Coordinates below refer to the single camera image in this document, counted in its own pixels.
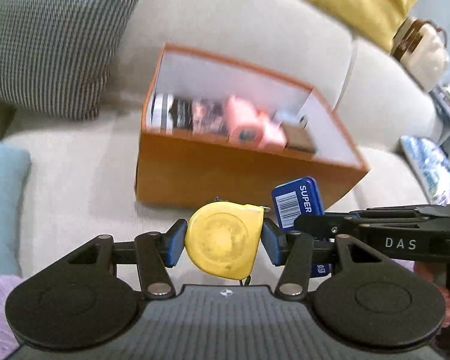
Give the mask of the person right hand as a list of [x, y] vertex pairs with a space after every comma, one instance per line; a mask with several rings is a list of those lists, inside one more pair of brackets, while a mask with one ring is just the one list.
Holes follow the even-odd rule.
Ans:
[[442, 323], [443, 328], [450, 326], [450, 289], [443, 285], [439, 285], [439, 278], [445, 273], [446, 265], [438, 262], [415, 262], [414, 272], [425, 279], [427, 282], [434, 284], [441, 292], [445, 300], [445, 319]]

